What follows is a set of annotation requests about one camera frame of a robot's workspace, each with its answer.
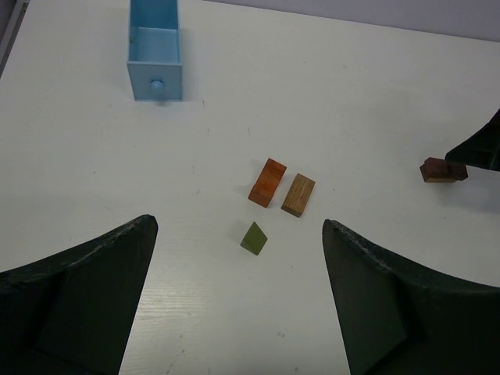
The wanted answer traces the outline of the orange arch wood block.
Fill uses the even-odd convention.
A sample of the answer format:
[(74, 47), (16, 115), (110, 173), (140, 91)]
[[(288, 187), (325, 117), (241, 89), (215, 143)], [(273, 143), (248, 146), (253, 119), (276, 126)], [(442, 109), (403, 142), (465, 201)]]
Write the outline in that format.
[(266, 208), (273, 199), (287, 167), (274, 159), (267, 159), (265, 166), (253, 185), (248, 199)]

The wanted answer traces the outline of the walnut base block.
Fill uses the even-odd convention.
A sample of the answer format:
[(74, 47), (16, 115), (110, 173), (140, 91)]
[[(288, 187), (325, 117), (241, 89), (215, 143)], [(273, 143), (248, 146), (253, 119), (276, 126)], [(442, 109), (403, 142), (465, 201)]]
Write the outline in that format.
[(424, 174), (423, 180), (426, 183), (455, 183), (465, 180), (467, 176), (456, 176), (453, 174)]

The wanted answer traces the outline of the green triangular wood block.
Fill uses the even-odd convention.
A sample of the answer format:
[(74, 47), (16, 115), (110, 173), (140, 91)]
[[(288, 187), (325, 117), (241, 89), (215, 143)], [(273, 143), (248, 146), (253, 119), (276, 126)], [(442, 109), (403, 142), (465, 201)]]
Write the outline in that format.
[(240, 242), (240, 246), (257, 256), (263, 250), (268, 237), (259, 227), (257, 222), (253, 222)]

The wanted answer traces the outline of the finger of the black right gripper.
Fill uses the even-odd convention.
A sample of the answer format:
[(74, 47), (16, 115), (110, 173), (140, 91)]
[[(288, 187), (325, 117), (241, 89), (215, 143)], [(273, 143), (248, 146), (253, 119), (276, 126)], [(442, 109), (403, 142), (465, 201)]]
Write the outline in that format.
[(499, 117), (500, 112), (497, 111), (478, 132), (450, 150), (445, 160), (499, 171)]

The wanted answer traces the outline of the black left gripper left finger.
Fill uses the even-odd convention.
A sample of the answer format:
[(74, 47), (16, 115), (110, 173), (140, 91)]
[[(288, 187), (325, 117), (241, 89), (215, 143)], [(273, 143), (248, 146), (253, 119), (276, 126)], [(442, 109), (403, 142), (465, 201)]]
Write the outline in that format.
[(117, 374), (158, 223), (110, 232), (1, 274), (3, 374)]

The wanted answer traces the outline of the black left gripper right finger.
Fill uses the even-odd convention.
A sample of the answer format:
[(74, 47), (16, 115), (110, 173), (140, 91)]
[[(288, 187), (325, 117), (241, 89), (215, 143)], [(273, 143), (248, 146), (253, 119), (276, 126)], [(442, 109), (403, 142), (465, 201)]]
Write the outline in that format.
[(351, 373), (498, 373), (497, 287), (432, 270), (335, 220), (322, 239)]

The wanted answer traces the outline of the dark brown small block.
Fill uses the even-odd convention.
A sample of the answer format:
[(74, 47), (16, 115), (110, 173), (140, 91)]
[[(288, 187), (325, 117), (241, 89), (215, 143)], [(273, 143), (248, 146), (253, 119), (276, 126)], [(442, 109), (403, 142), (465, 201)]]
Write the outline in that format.
[(468, 172), (465, 164), (448, 162), (447, 170), (450, 179), (462, 181), (468, 178)]

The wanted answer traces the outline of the blue wooden drawer box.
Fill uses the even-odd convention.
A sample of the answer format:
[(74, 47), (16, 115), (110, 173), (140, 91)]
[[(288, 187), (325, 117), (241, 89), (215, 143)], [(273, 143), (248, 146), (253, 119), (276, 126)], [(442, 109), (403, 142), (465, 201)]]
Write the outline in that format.
[(182, 100), (177, 0), (130, 2), (127, 69), (136, 101)]

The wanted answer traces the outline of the reddish brown cube block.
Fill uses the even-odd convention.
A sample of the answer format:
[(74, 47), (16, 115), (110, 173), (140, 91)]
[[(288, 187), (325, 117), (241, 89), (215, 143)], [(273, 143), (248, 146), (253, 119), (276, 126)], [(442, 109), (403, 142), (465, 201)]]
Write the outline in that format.
[(449, 173), (448, 164), (443, 159), (429, 157), (420, 166), (420, 172), (424, 180), (428, 178), (444, 178)]

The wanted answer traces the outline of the light oak rectangular block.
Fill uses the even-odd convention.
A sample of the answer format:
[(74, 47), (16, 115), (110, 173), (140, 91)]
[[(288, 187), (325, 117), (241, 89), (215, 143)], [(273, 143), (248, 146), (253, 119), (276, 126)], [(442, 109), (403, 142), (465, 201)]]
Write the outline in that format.
[(298, 173), (281, 205), (281, 209), (295, 217), (300, 217), (309, 202), (316, 182)]

